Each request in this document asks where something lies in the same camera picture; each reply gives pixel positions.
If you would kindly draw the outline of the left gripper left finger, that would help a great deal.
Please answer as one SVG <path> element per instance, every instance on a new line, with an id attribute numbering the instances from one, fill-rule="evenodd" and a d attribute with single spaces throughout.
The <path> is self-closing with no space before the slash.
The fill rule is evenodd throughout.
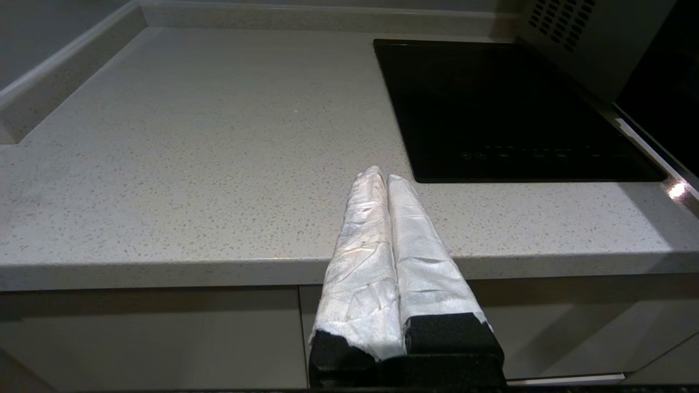
<path id="1" fill-rule="evenodd" d="M 377 166 L 360 172 L 348 194 L 308 341 L 312 347 L 323 332 L 374 360 L 404 353 L 387 186 Z"/>

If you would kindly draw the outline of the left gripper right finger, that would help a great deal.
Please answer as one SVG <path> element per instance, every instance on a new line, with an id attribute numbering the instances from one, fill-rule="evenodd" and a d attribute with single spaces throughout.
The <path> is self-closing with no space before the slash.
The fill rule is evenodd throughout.
<path id="1" fill-rule="evenodd" d="M 493 328 L 414 187 L 391 175 L 388 197 L 405 350 L 501 374 L 505 356 Z"/>

